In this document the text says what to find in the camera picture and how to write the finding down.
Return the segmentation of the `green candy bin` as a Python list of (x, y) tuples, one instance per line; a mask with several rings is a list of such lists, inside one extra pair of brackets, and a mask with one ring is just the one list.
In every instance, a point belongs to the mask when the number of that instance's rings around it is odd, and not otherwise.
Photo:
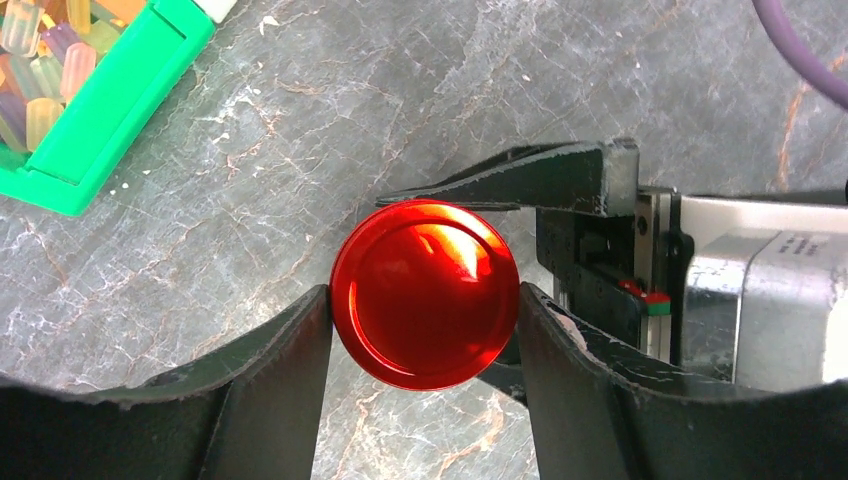
[(30, 154), (1, 149), (1, 193), (78, 216), (216, 30), (194, 1), (150, 1)]

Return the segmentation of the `white lollipop bin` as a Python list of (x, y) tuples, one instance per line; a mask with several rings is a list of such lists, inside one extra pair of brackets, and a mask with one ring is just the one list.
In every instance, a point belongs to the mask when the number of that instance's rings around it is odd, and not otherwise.
[(216, 24), (221, 24), (237, 0), (194, 0), (194, 3)]

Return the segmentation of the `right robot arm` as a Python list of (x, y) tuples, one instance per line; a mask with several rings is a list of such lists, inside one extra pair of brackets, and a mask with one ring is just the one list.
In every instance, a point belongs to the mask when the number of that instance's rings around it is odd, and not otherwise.
[(378, 206), (530, 208), (555, 301), (642, 353), (772, 392), (847, 375), (847, 189), (685, 195), (630, 138), (509, 148)]

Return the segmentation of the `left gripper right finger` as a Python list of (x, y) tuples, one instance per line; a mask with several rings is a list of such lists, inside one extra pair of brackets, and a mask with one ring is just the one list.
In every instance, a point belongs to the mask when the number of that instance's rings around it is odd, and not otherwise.
[(648, 357), (520, 288), (518, 337), (544, 479), (843, 479), (847, 385), (769, 393)]

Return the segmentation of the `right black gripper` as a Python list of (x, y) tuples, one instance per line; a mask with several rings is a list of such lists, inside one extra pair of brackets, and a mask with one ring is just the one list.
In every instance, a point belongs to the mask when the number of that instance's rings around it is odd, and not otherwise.
[[(512, 147), (440, 182), (380, 195), (375, 205), (428, 199), (477, 211), (548, 209), (536, 213), (536, 255), (553, 275), (555, 300), (677, 365), (693, 239), (681, 228), (675, 189), (638, 192), (639, 159), (631, 138)], [(516, 331), (476, 378), (527, 407)]]

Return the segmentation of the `red jar lid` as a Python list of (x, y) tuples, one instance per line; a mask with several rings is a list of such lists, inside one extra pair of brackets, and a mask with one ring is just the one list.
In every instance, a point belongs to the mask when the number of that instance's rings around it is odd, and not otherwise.
[(330, 275), (336, 331), (396, 388), (433, 391), (491, 366), (517, 323), (519, 273), (486, 220), (436, 200), (381, 207), (343, 242)]

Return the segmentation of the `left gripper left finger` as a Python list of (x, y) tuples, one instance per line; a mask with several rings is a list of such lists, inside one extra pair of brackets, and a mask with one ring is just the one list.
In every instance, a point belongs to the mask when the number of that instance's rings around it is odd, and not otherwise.
[(332, 344), (327, 289), (135, 388), (1, 380), (5, 479), (307, 479)]

